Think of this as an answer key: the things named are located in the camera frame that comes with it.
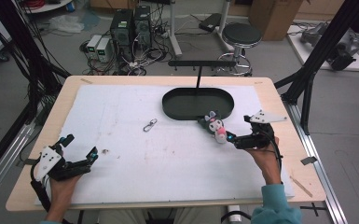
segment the human arm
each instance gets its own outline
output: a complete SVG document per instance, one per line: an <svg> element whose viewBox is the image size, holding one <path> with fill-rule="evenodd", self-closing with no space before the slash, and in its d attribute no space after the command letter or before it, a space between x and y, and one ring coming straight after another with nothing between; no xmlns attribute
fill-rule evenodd
<svg viewBox="0 0 359 224"><path fill-rule="evenodd" d="M62 223L63 216L71 205L72 195L80 177L81 175L78 175L63 181L50 179L51 207L48 210L45 221L42 221L40 224Z"/></svg>
<svg viewBox="0 0 359 224"><path fill-rule="evenodd" d="M278 145L279 139L275 138L275 142ZM266 186L261 188L263 206L254 210L251 223L301 223L300 210L291 208L284 194L284 185L273 145L269 144L259 149L246 149L246 151L252 155L266 181Z"/></svg>

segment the cardboard box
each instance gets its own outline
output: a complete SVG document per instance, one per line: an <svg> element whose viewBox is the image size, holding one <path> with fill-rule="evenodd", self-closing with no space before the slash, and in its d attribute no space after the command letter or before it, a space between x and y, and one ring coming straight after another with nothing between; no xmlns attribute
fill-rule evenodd
<svg viewBox="0 0 359 224"><path fill-rule="evenodd" d="M262 40L283 40L303 0L257 0L249 22L263 34Z"/></svg>
<svg viewBox="0 0 359 224"><path fill-rule="evenodd" d="M296 15L297 20L328 21L334 18L344 0L304 1Z"/></svg>
<svg viewBox="0 0 359 224"><path fill-rule="evenodd" d="M90 0L90 6L93 8L131 8L134 9L138 4L137 0Z"/></svg>

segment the teal sleeve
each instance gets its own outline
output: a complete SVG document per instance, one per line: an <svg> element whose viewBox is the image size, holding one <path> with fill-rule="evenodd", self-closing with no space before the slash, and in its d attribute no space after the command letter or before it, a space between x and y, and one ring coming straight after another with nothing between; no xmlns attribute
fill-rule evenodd
<svg viewBox="0 0 359 224"><path fill-rule="evenodd" d="M39 224L61 224L61 222L41 221Z"/></svg>
<svg viewBox="0 0 359 224"><path fill-rule="evenodd" d="M266 185L261 188L261 192L263 206L254 210L252 224L301 223L301 212L299 209L289 207L283 185Z"/></svg>

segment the small metal object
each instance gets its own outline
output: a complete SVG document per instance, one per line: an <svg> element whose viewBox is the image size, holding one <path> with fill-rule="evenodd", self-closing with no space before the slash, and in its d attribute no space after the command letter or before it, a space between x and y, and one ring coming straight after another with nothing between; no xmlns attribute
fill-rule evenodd
<svg viewBox="0 0 359 224"><path fill-rule="evenodd" d="M153 128L153 126L155 125L155 123L157 123L157 119L152 119L152 120L150 120L150 122L146 125L146 126L144 126L144 132L149 132L150 131L150 129L152 129Z"/></svg>

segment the computer tower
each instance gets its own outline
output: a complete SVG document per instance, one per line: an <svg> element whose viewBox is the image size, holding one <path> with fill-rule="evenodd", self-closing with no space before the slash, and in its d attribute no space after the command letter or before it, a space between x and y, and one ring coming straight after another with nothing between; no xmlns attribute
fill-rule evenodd
<svg viewBox="0 0 359 224"><path fill-rule="evenodd" d="M132 45L135 38L135 24L132 9L118 9L110 25L118 62L133 62Z"/></svg>
<svg viewBox="0 0 359 224"><path fill-rule="evenodd" d="M150 6L136 7L134 21L138 47L142 49L150 49L152 47Z"/></svg>

